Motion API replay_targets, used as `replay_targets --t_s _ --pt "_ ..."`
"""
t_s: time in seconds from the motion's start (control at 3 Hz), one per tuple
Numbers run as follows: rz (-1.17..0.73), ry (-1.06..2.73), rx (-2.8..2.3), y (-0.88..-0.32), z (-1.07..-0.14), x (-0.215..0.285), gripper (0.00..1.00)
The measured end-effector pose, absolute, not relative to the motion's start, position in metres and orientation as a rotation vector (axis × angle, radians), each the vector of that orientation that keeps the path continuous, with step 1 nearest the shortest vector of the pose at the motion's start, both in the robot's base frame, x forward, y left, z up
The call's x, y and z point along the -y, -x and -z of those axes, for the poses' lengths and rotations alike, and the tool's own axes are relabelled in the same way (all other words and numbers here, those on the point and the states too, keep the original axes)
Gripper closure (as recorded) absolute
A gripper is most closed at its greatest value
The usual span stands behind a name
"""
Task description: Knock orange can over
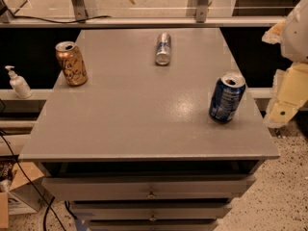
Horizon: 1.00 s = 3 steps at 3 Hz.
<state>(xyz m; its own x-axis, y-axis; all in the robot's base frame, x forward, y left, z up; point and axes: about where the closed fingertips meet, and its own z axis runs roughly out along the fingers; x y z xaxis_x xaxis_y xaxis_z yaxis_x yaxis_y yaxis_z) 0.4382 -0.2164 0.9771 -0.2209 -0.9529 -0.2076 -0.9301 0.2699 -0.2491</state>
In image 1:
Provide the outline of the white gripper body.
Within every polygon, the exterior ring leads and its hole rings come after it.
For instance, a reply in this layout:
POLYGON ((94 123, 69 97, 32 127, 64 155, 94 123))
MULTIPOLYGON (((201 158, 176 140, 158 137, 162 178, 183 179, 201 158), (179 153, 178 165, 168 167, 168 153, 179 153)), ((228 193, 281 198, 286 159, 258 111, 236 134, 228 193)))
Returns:
POLYGON ((300 0, 284 19, 262 36, 262 41, 280 44, 281 54, 295 63, 308 63, 308 0, 300 0))

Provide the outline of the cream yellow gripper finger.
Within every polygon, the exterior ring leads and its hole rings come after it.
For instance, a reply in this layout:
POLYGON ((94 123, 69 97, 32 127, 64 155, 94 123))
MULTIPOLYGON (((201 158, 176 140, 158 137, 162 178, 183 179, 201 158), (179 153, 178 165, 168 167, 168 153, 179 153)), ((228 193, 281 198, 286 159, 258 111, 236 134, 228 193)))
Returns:
POLYGON ((293 63, 286 70, 277 69, 264 117, 265 124, 269 128, 287 125, 307 101, 308 64, 293 63))

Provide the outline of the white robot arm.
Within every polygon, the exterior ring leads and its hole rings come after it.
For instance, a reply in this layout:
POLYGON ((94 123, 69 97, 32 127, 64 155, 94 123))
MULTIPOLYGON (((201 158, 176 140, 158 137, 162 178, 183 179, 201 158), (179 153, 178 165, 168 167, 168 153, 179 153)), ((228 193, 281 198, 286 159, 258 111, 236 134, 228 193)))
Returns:
POLYGON ((308 102, 308 0, 300 0, 284 20, 264 33, 262 41, 279 43, 281 55, 292 62, 286 70, 276 71, 264 117, 269 128, 280 128, 308 102))

